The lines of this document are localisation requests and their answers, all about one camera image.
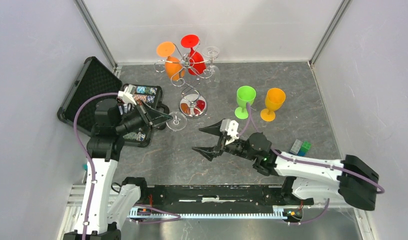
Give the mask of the yellow plastic wine glass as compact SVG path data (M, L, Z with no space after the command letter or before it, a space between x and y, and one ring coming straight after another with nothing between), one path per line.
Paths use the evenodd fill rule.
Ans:
M286 100L285 92L280 88L270 88L265 97L265 108L260 111L260 117L266 122L272 122Z

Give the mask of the green plastic wine glass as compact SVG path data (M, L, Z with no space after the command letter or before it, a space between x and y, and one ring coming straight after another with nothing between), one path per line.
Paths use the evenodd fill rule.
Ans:
M249 85L243 85L237 89L236 102L238 107L235 109L234 114L238 119L244 120L248 118L247 104L252 105L256 95L256 90Z

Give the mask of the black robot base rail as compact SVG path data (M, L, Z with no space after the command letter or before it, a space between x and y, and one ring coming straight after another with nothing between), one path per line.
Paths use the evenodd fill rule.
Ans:
M143 177L126 177L118 186L139 187L131 219L274 219L290 220L313 198L291 192L293 178L283 185L148 185Z

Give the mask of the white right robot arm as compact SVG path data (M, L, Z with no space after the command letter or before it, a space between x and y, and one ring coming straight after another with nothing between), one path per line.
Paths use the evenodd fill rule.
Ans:
M212 161L228 153L253 161L252 167L264 176L285 177L281 199L287 204L298 200L337 199L365 211L374 211L377 195L385 190L379 185L379 174L355 155L344 159L317 159L293 155L274 149L262 132L242 139L238 122L223 119L199 131L218 137L211 147L192 149Z

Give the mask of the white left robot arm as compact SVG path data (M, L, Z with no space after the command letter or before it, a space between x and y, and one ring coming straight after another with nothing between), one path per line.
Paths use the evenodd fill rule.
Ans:
M143 177L127 177L109 204L112 180L125 144L124 135L146 125L160 126L173 119L145 103L121 115L118 101L106 98L95 106L95 125L82 149L87 158L87 178L82 205L73 231L65 240L119 240L133 206L145 203L149 190Z

